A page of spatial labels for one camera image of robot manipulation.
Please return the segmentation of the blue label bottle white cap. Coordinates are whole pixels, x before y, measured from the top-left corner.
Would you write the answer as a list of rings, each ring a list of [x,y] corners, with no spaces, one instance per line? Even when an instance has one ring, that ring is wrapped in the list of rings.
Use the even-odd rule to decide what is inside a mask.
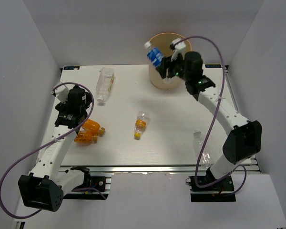
[[[156,68],[161,65],[163,54],[161,51],[153,46],[150,42],[146,42],[144,44],[145,49],[147,50],[147,58],[151,62],[151,64]]]

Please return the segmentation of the orange bottle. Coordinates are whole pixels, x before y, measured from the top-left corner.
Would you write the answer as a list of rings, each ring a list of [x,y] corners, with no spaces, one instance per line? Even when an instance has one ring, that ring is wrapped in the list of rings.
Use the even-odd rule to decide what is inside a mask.
[[[105,128],[101,127],[100,124],[96,121],[88,119],[83,125],[82,128],[89,130],[93,135],[103,136],[105,133]]]
[[[85,144],[92,144],[97,143],[98,135],[94,134],[91,131],[79,131],[74,142],[76,143],[85,143]]]

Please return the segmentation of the large clear square bottle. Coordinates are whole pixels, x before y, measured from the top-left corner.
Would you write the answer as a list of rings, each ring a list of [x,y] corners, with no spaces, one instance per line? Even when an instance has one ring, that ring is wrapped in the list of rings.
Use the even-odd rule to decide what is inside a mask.
[[[96,98],[98,105],[105,105],[111,94],[115,76],[113,68],[102,68],[96,84]]]

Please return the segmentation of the clear bottle yellow cap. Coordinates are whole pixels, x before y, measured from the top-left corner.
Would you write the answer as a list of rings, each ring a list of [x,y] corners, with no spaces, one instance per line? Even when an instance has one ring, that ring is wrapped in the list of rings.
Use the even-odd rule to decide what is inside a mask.
[[[134,138],[136,140],[140,140],[149,122],[150,122],[149,114],[145,111],[140,111],[137,115],[134,127]]]

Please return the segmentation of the clear ribbed bottle white cap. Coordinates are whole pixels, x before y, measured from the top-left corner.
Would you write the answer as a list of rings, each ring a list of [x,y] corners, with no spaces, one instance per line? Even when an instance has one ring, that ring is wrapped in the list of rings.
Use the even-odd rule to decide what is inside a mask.
[[[200,130],[195,130],[193,147],[196,154],[196,158],[198,158],[200,155],[204,140],[205,140],[205,135]],[[211,150],[207,146],[205,146],[199,162],[199,165],[203,169],[208,169],[210,166],[214,164],[214,160],[211,157],[211,155],[212,155]]]

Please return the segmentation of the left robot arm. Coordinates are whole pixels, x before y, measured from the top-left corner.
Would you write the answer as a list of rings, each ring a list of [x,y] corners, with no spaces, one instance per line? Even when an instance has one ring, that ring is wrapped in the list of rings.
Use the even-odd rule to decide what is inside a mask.
[[[19,178],[18,186],[24,206],[55,212],[65,195],[74,189],[87,190],[91,186],[89,170],[72,167],[58,176],[62,161],[76,138],[80,127],[87,120],[87,109],[92,96],[79,86],[55,93],[60,103],[54,123],[52,144],[45,148],[42,157],[28,175]]]

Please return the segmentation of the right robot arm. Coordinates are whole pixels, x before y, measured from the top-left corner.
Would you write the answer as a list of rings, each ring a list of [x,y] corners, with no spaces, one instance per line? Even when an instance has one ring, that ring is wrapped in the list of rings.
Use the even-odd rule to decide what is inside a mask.
[[[178,54],[175,59],[163,57],[155,68],[163,79],[177,76],[184,80],[188,93],[206,107],[225,130],[227,139],[222,147],[223,154],[207,169],[203,183],[195,181],[199,188],[219,189],[223,179],[234,169],[260,152],[261,124],[257,120],[249,121],[223,98],[223,90],[217,89],[215,83],[204,75],[199,53]]]

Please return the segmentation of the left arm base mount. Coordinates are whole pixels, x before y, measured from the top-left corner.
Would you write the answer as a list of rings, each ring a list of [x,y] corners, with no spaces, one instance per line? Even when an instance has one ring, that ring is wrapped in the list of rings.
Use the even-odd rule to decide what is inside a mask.
[[[64,199],[79,200],[106,200],[109,191],[107,180],[109,177],[104,175],[93,175],[89,168],[75,166],[65,171],[66,175],[72,175],[71,181],[67,182],[64,191]]]

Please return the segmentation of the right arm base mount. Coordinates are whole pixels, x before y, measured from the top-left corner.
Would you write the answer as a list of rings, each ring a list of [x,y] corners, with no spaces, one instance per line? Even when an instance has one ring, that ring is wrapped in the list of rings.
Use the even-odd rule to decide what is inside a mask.
[[[235,189],[231,177],[205,188],[199,188],[195,184],[194,176],[188,177],[185,183],[190,186],[192,203],[236,202]]]

